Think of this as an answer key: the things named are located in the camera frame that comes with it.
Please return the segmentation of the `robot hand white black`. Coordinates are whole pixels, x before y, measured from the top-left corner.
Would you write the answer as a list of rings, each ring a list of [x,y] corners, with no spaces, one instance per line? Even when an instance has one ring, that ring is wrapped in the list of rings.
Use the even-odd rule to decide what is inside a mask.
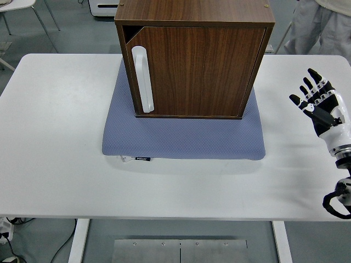
[[[316,135],[326,142],[329,153],[335,157],[337,152],[350,148],[350,116],[341,94],[330,81],[312,68],[308,73],[314,83],[303,78],[300,90],[304,99],[294,94],[289,98],[312,120]]]

